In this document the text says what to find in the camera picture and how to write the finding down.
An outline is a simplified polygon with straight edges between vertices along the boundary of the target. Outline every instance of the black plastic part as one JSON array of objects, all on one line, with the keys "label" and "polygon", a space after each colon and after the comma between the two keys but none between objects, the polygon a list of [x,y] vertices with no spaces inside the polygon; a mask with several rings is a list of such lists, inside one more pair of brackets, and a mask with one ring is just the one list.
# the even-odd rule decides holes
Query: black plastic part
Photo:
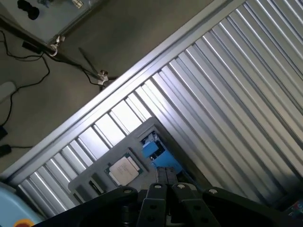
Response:
[{"label": "black plastic part", "polygon": [[156,182],[167,185],[174,185],[178,183],[176,171],[173,167],[157,167]]},{"label": "black plastic part", "polygon": [[299,183],[283,198],[275,202],[271,207],[284,212],[293,206],[296,202],[303,200],[303,184]]},{"label": "black plastic part", "polygon": [[87,191],[83,188],[82,185],[80,185],[76,191],[81,195],[82,199],[84,201],[90,201],[92,200],[93,198],[91,197],[90,194],[87,193]]},{"label": "black plastic part", "polygon": [[11,147],[8,144],[2,145],[0,147],[0,157],[8,155],[11,152]]},{"label": "black plastic part", "polygon": [[37,7],[32,6],[28,1],[18,0],[18,8],[27,12],[27,16],[31,20],[36,20],[40,14],[40,10]]},{"label": "black plastic part", "polygon": [[121,221],[124,226],[134,226],[137,222],[139,211],[137,203],[130,203],[121,208]]},{"label": "black plastic part", "polygon": [[32,44],[29,44],[28,42],[23,41],[22,47],[31,51],[31,52],[34,52],[36,54],[42,54],[40,49],[38,49],[37,47],[35,47]]},{"label": "black plastic part", "polygon": [[203,201],[210,208],[222,226],[255,227],[260,224],[267,227],[301,227],[302,221],[292,219],[290,216],[233,194],[226,190],[213,187],[217,193],[206,190]]},{"label": "black plastic part", "polygon": [[164,227],[166,225],[166,194],[165,184],[150,185],[141,207],[137,227]]},{"label": "black plastic part", "polygon": [[221,226],[202,198],[198,198],[187,184],[177,183],[172,186],[172,190],[182,205],[186,216],[185,221],[190,226]]},{"label": "black plastic part", "polygon": [[7,134],[8,132],[2,126],[0,126],[0,140],[3,139]]}]

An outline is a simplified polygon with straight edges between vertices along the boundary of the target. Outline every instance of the wire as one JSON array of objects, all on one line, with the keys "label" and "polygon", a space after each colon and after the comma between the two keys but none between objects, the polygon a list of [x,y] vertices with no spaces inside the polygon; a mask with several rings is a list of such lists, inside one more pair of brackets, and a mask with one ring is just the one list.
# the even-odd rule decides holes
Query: wire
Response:
[{"label": "wire", "polygon": [[17,61],[25,61],[25,62],[29,62],[29,61],[37,61],[37,60],[39,60],[40,58],[42,58],[43,54],[44,54],[44,53],[42,53],[42,54],[40,55],[40,57],[38,57],[38,58],[36,58],[36,59],[31,59],[31,60],[23,60],[23,59],[18,59],[18,58],[15,58],[15,60],[17,60]]},{"label": "wire", "polygon": [[10,146],[10,148],[28,149],[28,148],[33,148],[33,146],[29,146],[29,147],[23,147],[23,146]]},{"label": "wire", "polygon": [[100,87],[105,87],[104,85],[101,85],[101,84],[92,82],[91,79],[90,79],[90,77],[89,77],[89,75],[88,75],[88,73],[91,74],[91,75],[93,75],[93,74],[92,74],[90,71],[88,71],[87,69],[85,69],[82,65],[77,64],[77,63],[73,63],[73,62],[71,62],[71,61],[70,61],[70,62],[67,62],[67,61],[62,61],[62,60],[56,59],[56,58],[52,57],[51,55],[49,55],[48,52],[45,52],[45,51],[44,51],[43,53],[45,53],[50,59],[52,59],[52,60],[55,61],[55,62],[65,63],[65,64],[68,64],[68,65],[77,67],[77,68],[80,69],[82,72],[84,72],[85,76],[89,79],[89,83],[90,83],[90,84],[92,84],[92,85],[97,85],[97,86],[100,86]]},{"label": "wire", "polygon": [[9,100],[10,100],[10,105],[9,105],[9,113],[8,113],[8,116],[6,117],[6,120],[1,124],[1,126],[3,127],[8,121],[9,121],[9,118],[10,118],[10,115],[11,115],[11,111],[12,111],[12,108],[13,108],[13,96],[20,90],[20,89],[23,89],[23,88],[27,88],[27,87],[31,87],[31,86],[34,86],[34,85],[37,85],[37,84],[40,84],[42,83],[42,81],[48,76],[50,75],[51,73],[51,70],[46,62],[46,59],[41,56],[42,60],[44,61],[45,63],[45,66],[47,68],[47,73],[45,74],[45,76],[43,76],[38,82],[36,83],[33,83],[33,84],[27,84],[27,85],[23,85],[23,86],[20,86],[18,87],[9,97]]},{"label": "wire", "polygon": [[29,56],[25,56],[25,57],[19,57],[19,56],[15,56],[15,55],[11,54],[9,52],[8,43],[7,43],[7,40],[6,40],[5,33],[2,30],[0,30],[0,32],[3,35],[3,41],[1,41],[1,42],[4,43],[6,55],[8,55],[9,57],[13,57],[14,59],[27,59],[27,58],[32,58],[32,57],[37,57],[37,58],[41,57],[41,55],[29,55]]}]

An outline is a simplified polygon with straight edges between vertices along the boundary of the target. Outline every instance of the electrical cable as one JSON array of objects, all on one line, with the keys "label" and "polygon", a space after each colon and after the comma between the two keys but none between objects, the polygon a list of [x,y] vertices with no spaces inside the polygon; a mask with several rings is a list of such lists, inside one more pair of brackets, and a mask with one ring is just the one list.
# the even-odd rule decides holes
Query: electrical cable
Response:
[{"label": "electrical cable", "polygon": [[51,71],[50,71],[50,68],[46,62],[46,59],[41,56],[42,60],[44,61],[45,63],[45,66],[47,68],[47,73],[45,74],[45,76],[43,76],[38,82],[36,83],[32,83],[32,84],[27,84],[27,85],[23,85],[23,86],[20,86],[18,87],[9,97],[9,100],[10,100],[10,105],[9,105],[9,113],[8,113],[8,116],[6,118],[6,120],[1,124],[1,126],[3,127],[8,121],[9,121],[9,118],[10,118],[10,115],[11,115],[11,111],[12,111],[12,108],[13,108],[13,96],[20,90],[20,89],[23,89],[23,88],[27,88],[27,87],[31,87],[31,86],[34,86],[34,85],[38,85],[40,83],[42,83],[42,81],[48,76],[50,75]]},{"label": "electrical cable", "polygon": [[18,149],[31,149],[33,148],[33,146],[29,146],[29,147],[23,147],[23,146],[10,146],[11,148],[18,148]]},{"label": "electrical cable", "polygon": [[[8,48],[8,44],[7,44],[7,39],[6,39],[6,36],[5,36],[5,33],[0,30],[0,32],[2,33],[3,35],[3,41],[0,41],[0,43],[4,43],[4,47],[5,47],[5,51],[6,51],[6,55],[8,55],[9,57],[12,57],[14,58],[15,60],[17,61],[25,61],[25,62],[30,62],[30,61],[38,61],[39,59],[42,58],[42,60],[44,61],[45,63],[45,66],[47,68],[47,73],[45,76],[43,76],[38,82],[36,83],[33,83],[33,84],[28,84],[28,85],[23,85],[23,86],[20,86],[16,89],[16,91],[14,91],[10,97],[9,97],[9,100],[10,100],[10,106],[9,106],[9,113],[7,115],[7,118],[6,120],[0,125],[1,127],[3,127],[9,120],[10,116],[11,116],[11,112],[12,112],[12,108],[13,108],[13,96],[20,90],[20,89],[23,89],[23,88],[27,88],[27,87],[31,87],[31,86],[34,86],[34,85],[38,85],[40,84],[41,82],[43,82],[43,80],[48,76],[50,75],[50,68],[46,62],[46,59],[43,57],[44,54],[46,54],[51,60],[55,61],[55,62],[61,62],[61,63],[65,63],[65,64],[68,64],[68,65],[71,65],[71,66],[74,66],[74,67],[77,67],[78,69],[82,70],[83,73],[86,75],[86,77],[88,78],[90,84],[92,85],[97,85],[100,87],[100,91],[102,90],[102,88],[106,87],[104,85],[101,85],[101,84],[98,84],[98,83],[94,83],[91,81],[90,79],[90,76],[88,75],[89,74],[92,74],[91,72],[89,72],[87,69],[85,69],[83,66],[81,66],[80,64],[77,64],[77,63],[73,63],[73,62],[67,62],[67,61],[62,61],[62,60],[58,60],[54,57],[52,57],[49,53],[43,51],[43,53],[41,55],[29,55],[29,56],[15,56],[13,55],[10,51],[9,51],[9,48]],[[11,146],[12,148],[32,148],[32,146],[30,147],[22,147],[22,146]]]}]

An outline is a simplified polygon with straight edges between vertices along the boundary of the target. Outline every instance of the orange sticker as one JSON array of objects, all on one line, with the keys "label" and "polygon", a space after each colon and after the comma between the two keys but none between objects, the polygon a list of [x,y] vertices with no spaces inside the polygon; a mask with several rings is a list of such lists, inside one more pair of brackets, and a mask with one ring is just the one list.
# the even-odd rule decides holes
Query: orange sticker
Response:
[{"label": "orange sticker", "polygon": [[32,227],[35,224],[29,219],[21,219],[14,224],[14,227]]}]

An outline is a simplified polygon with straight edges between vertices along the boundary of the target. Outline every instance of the gray floor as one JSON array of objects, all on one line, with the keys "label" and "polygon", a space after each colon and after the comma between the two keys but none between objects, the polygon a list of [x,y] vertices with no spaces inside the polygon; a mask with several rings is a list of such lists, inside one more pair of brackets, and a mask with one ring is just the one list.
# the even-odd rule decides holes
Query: gray floor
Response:
[{"label": "gray floor", "polygon": [[[64,52],[83,62],[82,47],[97,69],[118,77],[211,0],[110,0],[77,29],[72,30]],[[28,55],[21,40],[7,33],[9,49],[15,55]],[[0,141],[10,145],[35,145],[68,117],[98,94],[81,71],[48,60],[51,75],[42,84],[21,90],[14,96],[13,110],[5,128],[8,136]],[[36,82],[45,73],[42,61],[19,62],[5,55],[0,45],[0,84],[11,80],[17,86]],[[9,101],[0,104],[0,122],[9,110]],[[0,172],[26,153],[14,149],[0,158]]]}]

